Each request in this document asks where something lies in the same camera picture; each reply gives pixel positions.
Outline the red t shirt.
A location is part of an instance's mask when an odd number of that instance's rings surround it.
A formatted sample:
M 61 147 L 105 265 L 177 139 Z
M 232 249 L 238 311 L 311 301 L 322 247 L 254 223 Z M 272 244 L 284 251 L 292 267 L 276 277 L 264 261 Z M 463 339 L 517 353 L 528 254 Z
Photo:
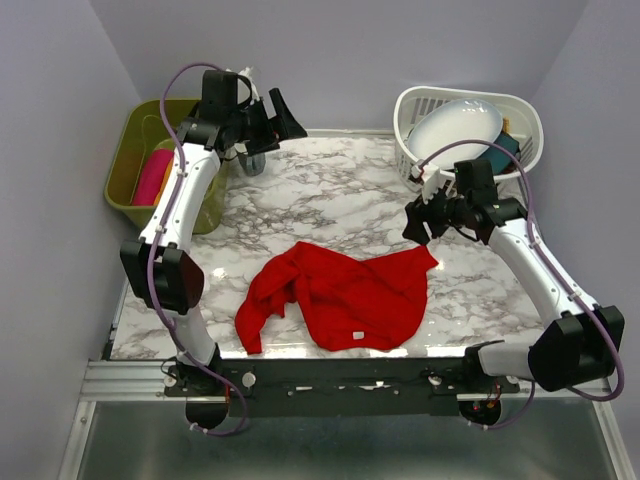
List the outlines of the red t shirt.
M 263 351 L 267 320 L 296 303 L 317 346 L 392 350 L 419 329 L 428 301 L 428 273 L 438 261 L 424 246 L 366 260 L 298 242 L 269 260 L 252 280 L 235 316 L 249 354 Z

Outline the white plastic dish basket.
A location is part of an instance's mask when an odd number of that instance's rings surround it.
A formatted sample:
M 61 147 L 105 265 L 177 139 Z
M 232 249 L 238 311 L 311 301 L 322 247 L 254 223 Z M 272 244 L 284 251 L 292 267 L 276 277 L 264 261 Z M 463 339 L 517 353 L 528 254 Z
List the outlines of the white plastic dish basket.
M 417 181 L 410 179 L 410 171 L 422 161 L 414 157 L 407 148 L 410 131 L 426 115 L 443 104 L 467 98 L 487 101 L 502 113 L 502 132 L 518 141 L 521 153 L 519 162 L 526 171 L 530 171 L 538 163 L 544 145 L 544 134 L 536 110 L 527 101 L 509 94 L 416 86 L 405 90 L 398 97 L 393 116 L 396 170 L 410 190 L 421 189 Z

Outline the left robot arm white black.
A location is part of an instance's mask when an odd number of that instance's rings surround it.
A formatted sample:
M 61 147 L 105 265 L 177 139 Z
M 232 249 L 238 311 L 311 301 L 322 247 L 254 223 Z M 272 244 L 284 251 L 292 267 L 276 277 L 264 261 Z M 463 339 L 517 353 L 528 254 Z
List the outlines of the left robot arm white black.
M 267 113 L 253 68 L 202 67 L 201 97 L 177 125 L 169 121 L 167 101 L 159 102 L 160 119 L 174 145 L 172 170 L 139 237 L 122 243 L 120 259 L 135 296 L 155 310 L 169 331 L 178 361 L 191 366 L 188 384 L 209 395 L 220 387 L 222 372 L 211 363 L 216 343 L 200 309 L 204 273 L 190 256 L 206 192 L 226 161 L 274 151 L 307 132 L 277 88 L 269 92 L 275 113 Z

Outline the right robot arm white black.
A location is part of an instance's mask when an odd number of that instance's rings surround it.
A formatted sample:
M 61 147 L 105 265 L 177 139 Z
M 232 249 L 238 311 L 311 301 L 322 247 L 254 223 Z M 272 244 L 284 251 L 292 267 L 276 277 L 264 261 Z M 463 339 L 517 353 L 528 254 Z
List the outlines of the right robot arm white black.
M 405 207 L 404 238 L 420 245 L 448 229 L 474 231 L 509 267 L 545 325 L 532 344 L 494 341 L 467 349 L 460 379 L 480 392 L 496 377 L 530 380 L 549 392 L 617 372 L 624 317 L 578 287 L 546 247 L 530 210 L 514 197 L 502 198 L 486 160 L 458 162 L 456 192 L 448 194 L 439 167 L 414 167 L 421 192 Z

